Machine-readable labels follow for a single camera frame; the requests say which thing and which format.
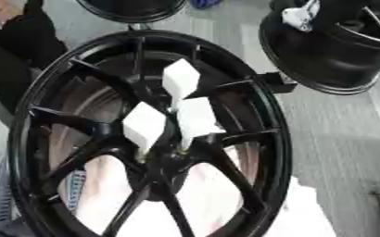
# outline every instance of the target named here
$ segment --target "dark sleeve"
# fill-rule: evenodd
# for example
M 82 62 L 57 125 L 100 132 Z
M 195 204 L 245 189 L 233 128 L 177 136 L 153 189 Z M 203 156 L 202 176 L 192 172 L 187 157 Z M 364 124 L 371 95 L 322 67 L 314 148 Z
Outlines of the dark sleeve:
M 56 37 L 52 20 L 42 10 L 43 1 L 30 0 L 24 14 L 9 20 L 0 31 L 0 44 L 10 53 L 45 69 L 66 53 L 67 47 Z

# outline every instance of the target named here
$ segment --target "gray carpet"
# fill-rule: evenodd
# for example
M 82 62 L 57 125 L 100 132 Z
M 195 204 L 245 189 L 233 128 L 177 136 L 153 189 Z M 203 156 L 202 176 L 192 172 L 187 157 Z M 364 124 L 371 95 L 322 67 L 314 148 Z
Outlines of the gray carpet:
M 260 48 L 258 28 L 265 0 L 224 0 L 207 11 L 186 7 L 155 29 L 193 34 L 241 56 L 257 72 L 274 70 Z M 59 37 L 70 47 L 122 31 L 72 0 L 46 1 Z M 380 190 L 380 76 L 369 92 L 332 96 L 298 87 L 278 96 L 294 141 L 294 173 L 314 187 L 337 236 L 380 237 L 380 212 L 371 190 Z

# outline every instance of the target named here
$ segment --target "wheel spoke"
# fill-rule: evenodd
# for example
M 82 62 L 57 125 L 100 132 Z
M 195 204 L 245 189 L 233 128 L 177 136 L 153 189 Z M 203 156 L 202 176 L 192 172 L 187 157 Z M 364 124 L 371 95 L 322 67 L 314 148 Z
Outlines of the wheel spoke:
M 252 80 L 236 81 L 231 83 L 225 83 L 214 88 L 199 89 L 187 96 L 190 98 L 198 97 L 210 97 L 214 95 L 220 95 L 228 92 L 245 94 L 247 90 L 251 88 Z
M 146 38 L 141 37 L 137 42 L 137 50 L 135 53 L 135 59 L 133 63 L 133 74 L 139 75 L 139 81 L 143 81 L 145 79 L 144 75 L 144 44 L 146 42 Z
M 77 67 L 79 69 L 79 72 L 84 76 L 94 76 L 97 80 L 100 80 L 110 86 L 121 97 L 126 98 L 129 103 L 132 103 L 133 107 L 138 104 L 138 98 L 134 93 L 133 87 L 125 79 L 116 75 L 109 74 L 97 66 L 89 64 L 85 61 L 81 61 L 79 59 L 73 58 L 70 62 L 74 67 Z
M 105 126 L 88 118 L 73 116 L 54 109 L 34 106 L 31 110 L 33 116 L 39 119 L 39 122 L 45 124 L 62 124 L 92 136 L 100 127 Z
M 129 171 L 132 171 L 134 173 L 143 173 L 145 171 L 145 167 L 135 159 L 136 150 L 137 146 L 134 143 L 131 143 L 124 137 L 120 137 L 113 138 L 108 148 L 105 148 L 99 152 L 98 155 L 115 156 Z
M 195 141 L 194 145 L 196 150 L 208 154 L 206 158 L 207 163 L 217 168 L 239 189 L 244 197 L 244 206 L 246 208 L 257 211 L 265 207 L 260 195 L 253 189 L 245 175 L 221 147 L 200 141 Z
M 61 181 L 63 181 L 73 170 L 81 168 L 88 161 L 94 159 L 100 150 L 105 147 L 107 141 L 91 140 L 85 145 L 74 151 L 66 160 L 64 160 L 57 168 L 50 171 L 40 181 L 40 192 L 45 196 L 49 196 L 56 192 Z
M 198 69 L 198 57 L 199 57 L 200 51 L 201 51 L 201 45 L 196 44 L 193 47 L 193 52 L 192 52 L 192 65 L 195 69 Z
M 158 189 L 158 195 L 161 197 L 164 205 L 169 209 L 172 217 L 174 218 L 177 226 L 180 229 L 180 233 L 183 237 L 195 237 L 195 234 L 188 223 L 182 206 L 180 205 L 177 196 L 172 192 L 171 187 L 167 184 L 160 184 Z
M 264 131 L 237 131 L 237 132 L 226 132 L 221 134 L 216 134 L 216 141 L 221 142 L 223 147 L 228 147 L 233 144 L 241 144 L 248 142 L 259 142 L 264 143 L 269 138 L 270 135 L 279 132 L 279 128 L 268 129 Z
M 115 237 L 120 230 L 120 227 L 125 223 L 127 218 L 134 210 L 141 205 L 149 196 L 149 182 L 144 179 L 139 187 L 131 193 L 125 203 L 118 211 L 117 215 L 111 220 L 104 233 L 103 237 Z

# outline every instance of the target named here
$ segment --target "rim lip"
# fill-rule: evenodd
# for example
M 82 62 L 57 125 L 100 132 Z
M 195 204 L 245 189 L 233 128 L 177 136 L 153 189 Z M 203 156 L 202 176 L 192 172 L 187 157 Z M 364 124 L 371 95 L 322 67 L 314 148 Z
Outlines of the rim lip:
M 289 75 L 289 77 L 295 81 L 300 82 L 302 85 L 311 88 L 312 90 L 316 90 L 318 92 L 326 93 L 326 94 L 335 94 L 335 95 L 353 95 L 360 94 L 368 91 L 377 83 L 377 77 L 373 77 L 368 83 L 363 85 L 355 85 L 350 87 L 335 87 L 320 83 L 318 81 L 309 80 L 306 77 L 302 76 L 301 73 L 295 71 L 290 68 L 287 64 L 285 64 L 282 60 L 279 59 L 279 56 L 271 49 L 268 39 L 265 24 L 268 21 L 272 20 L 272 14 L 267 16 L 262 23 L 260 24 L 260 44 L 262 45 L 263 51 L 268 56 L 268 58 L 272 61 L 272 63 L 280 69 L 284 74 Z M 341 27 L 337 26 L 337 32 L 342 32 Z
M 168 9 L 165 9 L 163 11 L 160 11 L 156 14 L 149 14 L 146 16 L 138 16 L 138 17 L 126 17 L 126 16 L 120 16 L 111 12 L 108 12 L 106 10 L 102 10 L 86 0 L 76 0 L 83 8 L 88 10 L 89 12 L 93 13 L 94 15 L 103 18 L 103 19 L 109 19 L 112 21 L 117 21 L 121 23 L 150 23 L 162 19 L 166 19 L 168 17 L 171 17 L 172 15 L 176 14 L 178 11 L 180 11 L 184 7 L 185 0 L 176 0 L 176 4 Z
M 127 31 L 114 33 L 84 44 L 83 46 L 70 51 L 59 58 L 32 84 L 28 92 L 20 101 L 8 139 L 8 164 L 10 168 L 11 189 L 13 196 L 22 216 L 28 220 L 27 222 L 30 227 L 38 236 L 56 236 L 56 233 L 50 229 L 51 227 L 48 226 L 47 223 L 42 222 L 41 219 L 36 216 L 35 210 L 30 202 L 30 194 L 24 188 L 24 184 L 27 183 L 28 177 L 22 177 L 19 172 L 19 161 L 21 159 L 27 159 L 25 149 L 23 148 L 23 141 L 25 139 L 21 139 L 21 137 L 23 134 L 27 134 L 28 131 L 28 126 L 25 126 L 25 120 L 29 116 L 28 108 L 32 103 L 32 100 L 39 97 L 40 92 L 47 90 L 44 87 L 46 87 L 48 83 L 56 82 L 56 80 L 58 80 L 58 78 L 50 80 L 50 77 L 59 72 L 62 66 L 74 56 L 91 55 L 96 51 L 100 51 L 99 48 L 102 47 L 102 45 L 114 44 L 114 40 L 116 41 L 124 37 L 128 38 L 139 36 L 161 36 L 169 39 L 178 38 L 185 42 L 202 44 L 204 47 L 213 50 L 219 55 L 226 55 L 228 57 L 227 61 L 231 61 L 232 64 L 238 67 L 237 71 L 245 71 L 247 76 L 250 75 L 254 77 L 254 80 L 257 79 L 256 73 L 252 68 L 227 50 L 200 38 L 171 31 Z M 269 229 L 273 219 L 276 217 L 282 203 L 285 200 L 292 173 L 291 138 L 282 109 L 279 107 L 278 102 L 264 82 L 256 80 L 256 85 L 254 88 L 257 91 L 257 95 L 260 96 L 261 102 L 268 108 L 268 110 L 265 111 L 268 113 L 268 119 L 271 120 L 272 123 L 276 123 L 280 126 L 280 132 L 274 139 L 276 150 L 276 155 L 274 156 L 276 156 L 276 159 L 278 160 L 278 164 L 276 166 L 279 166 L 280 168 L 275 171 L 276 174 L 274 175 L 278 177 L 279 180 L 274 180 L 270 187 L 269 194 L 272 199 L 269 198 L 269 201 L 267 202 L 270 208 L 266 208 L 263 215 L 261 215 L 261 223 L 258 223 L 257 218 L 255 218 L 255 223 L 251 223 L 255 224 L 255 226 L 249 228 L 249 231 L 243 232 L 241 235 L 238 234 L 238 236 L 246 237 L 252 235 L 261 236 Z

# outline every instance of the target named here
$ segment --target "white foam cube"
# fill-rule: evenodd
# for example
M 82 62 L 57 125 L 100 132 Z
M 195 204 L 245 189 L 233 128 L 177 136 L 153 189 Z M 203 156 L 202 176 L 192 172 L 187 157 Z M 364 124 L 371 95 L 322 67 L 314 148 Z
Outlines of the white foam cube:
M 164 69 L 162 86 L 171 95 L 171 108 L 177 110 L 178 104 L 197 89 L 200 73 L 185 59 Z
M 183 136 L 183 150 L 188 149 L 196 137 L 225 132 L 217 126 L 216 116 L 207 97 L 180 102 L 177 119 Z
M 123 120 L 126 138 L 139 147 L 140 155 L 145 155 L 164 132 L 166 117 L 154 107 L 141 102 Z

